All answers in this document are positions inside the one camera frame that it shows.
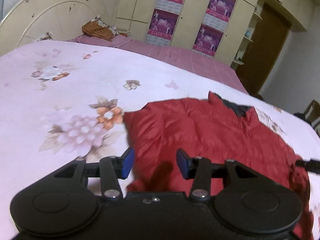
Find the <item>red puffer jacket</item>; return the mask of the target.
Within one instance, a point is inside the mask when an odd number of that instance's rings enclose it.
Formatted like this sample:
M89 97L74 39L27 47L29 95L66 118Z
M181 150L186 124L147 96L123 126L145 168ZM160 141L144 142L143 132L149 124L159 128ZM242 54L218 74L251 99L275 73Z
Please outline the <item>red puffer jacket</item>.
M183 179L179 171L178 149L213 163L235 159L299 195L304 210L294 232L301 239L312 239L308 173L295 166L299 156L260 122L253 107L209 93L206 100L150 102L125 113L124 123L136 152L129 192L188 192L191 181Z

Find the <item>wooden chair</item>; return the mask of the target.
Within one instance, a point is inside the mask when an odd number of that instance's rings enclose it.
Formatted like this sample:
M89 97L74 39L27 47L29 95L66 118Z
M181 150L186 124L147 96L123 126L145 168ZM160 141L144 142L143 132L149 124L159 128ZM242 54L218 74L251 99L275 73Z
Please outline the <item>wooden chair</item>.
M318 121L320 116L319 109L319 102L316 100L312 100L304 112L306 122L308 122L309 124L313 124L314 122Z

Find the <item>floral white bed quilt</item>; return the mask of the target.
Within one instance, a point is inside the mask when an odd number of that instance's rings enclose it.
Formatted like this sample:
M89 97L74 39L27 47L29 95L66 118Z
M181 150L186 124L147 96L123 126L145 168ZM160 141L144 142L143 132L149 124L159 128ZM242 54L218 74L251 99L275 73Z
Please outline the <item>floral white bed quilt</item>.
M253 107L299 159L319 158L319 137L299 118L215 80L130 51L39 41L1 57L1 239L18 231L13 197L74 160L98 163L132 147L127 112L150 102L217 94ZM312 239L319 238L319 176L309 172Z

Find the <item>pink bed sheet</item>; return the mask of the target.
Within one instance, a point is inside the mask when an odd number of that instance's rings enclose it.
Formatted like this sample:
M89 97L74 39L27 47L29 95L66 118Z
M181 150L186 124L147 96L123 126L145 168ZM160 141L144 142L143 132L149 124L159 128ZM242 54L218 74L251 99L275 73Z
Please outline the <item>pink bed sheet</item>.
M133 40L123 35L116 35L111 41L88 35L80 35L71 39L71 42L117 48L148 56L196 75L223 83L241 92L247 92L231 67L196 51L172 46L161 47Z

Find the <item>open corner shelf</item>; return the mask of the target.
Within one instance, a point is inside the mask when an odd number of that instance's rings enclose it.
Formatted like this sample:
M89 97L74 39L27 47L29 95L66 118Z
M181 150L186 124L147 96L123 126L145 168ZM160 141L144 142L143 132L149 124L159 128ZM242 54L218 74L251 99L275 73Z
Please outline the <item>open corner shelf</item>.
M243 58L246 50L253 43L252 35L255 31L257 23L259 23L262 20L263 20L262 17L257 13L257 7L255 7L252 18L251 18L249 25L247 27L247 30L244 34L244 38L242 39L240 47L239 47L238 51L236 52L236 55L235 55L233 62L231 64L231 68L233 70L236 70L239 66L244 65L242 58Z

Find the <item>lower right purple poster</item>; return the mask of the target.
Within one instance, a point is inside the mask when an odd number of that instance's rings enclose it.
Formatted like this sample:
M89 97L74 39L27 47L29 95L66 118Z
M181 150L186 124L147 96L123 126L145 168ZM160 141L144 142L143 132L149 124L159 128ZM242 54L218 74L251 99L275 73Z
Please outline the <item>lower right purple poster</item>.
M193 44L193 50L214 57L222 37L223 32L205 24L201 24Z

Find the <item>brown wooden door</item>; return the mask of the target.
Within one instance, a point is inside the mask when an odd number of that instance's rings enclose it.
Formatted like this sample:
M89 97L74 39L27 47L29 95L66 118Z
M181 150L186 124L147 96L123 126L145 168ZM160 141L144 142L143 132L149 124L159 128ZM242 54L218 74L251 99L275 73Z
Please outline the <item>brown wooden door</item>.
M241 59L244 64L236 69L245 90L255 97L259 96L291 28L291 23L267 3L262 7L261 17L251 37L253 42Z

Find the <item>lower left purple poster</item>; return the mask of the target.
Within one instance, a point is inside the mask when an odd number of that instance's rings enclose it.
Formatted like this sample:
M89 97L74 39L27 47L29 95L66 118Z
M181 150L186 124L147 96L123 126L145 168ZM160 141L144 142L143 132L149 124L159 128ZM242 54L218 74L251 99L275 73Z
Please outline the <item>lower left purple poster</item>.
M178 14L155 9L146 35L146 43L169 46L175 31Z

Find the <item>cream wardrobe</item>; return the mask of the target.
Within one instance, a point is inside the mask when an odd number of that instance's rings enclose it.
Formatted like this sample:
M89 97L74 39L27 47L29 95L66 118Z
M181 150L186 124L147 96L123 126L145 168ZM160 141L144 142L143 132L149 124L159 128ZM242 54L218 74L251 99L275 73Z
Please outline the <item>cream wardrobe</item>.
M120 0L116 26L129 30L132 38L145 42L156 1ZM193 50L209 1L184 0L170 46ZM228 65L233 62L255 7L261 15L265 3L283 15L296 31L308 29L315 8L312 0L236 0L214 58Z

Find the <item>upper right purple poster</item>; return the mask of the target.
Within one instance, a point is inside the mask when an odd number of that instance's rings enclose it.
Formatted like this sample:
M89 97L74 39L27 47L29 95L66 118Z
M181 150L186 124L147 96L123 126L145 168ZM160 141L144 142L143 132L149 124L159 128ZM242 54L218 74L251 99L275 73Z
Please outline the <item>upper right purple poster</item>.
M202 23L224 33L235 4L236 0L210 0Z

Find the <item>cream round headboard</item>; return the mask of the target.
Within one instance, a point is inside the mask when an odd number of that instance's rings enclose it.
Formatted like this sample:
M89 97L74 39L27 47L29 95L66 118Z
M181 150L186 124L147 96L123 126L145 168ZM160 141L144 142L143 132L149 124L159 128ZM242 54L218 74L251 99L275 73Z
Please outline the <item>cream round headboard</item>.
M96 16L109 22L103 0L21 0L1 21L1 55L40 40L71 40Z

